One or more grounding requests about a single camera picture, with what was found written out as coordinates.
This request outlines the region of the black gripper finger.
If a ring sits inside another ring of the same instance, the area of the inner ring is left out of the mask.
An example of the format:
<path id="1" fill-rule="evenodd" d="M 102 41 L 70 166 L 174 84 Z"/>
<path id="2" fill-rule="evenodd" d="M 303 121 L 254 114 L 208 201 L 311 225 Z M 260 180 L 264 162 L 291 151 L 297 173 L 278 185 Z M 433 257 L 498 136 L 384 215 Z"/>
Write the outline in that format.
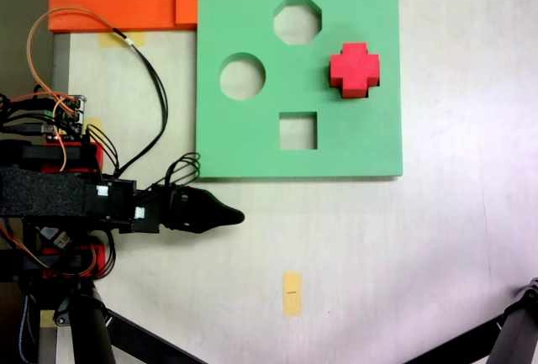
<path id="1" fill-rule="evenodd" d="M 245 215 L 239 212 L 208 214 L 190 214 L 179 219 L 176 230 L 192 234 L 202 234 L 221 226 L 241 224 L 245 220 Z"/>
<path id="2" fill-rule="evenodd" d="M 219 201 L 211 192 L 195 187 L 182 188 L 185 210 L 190 214 L 242 215 L 243 213 Z"/>

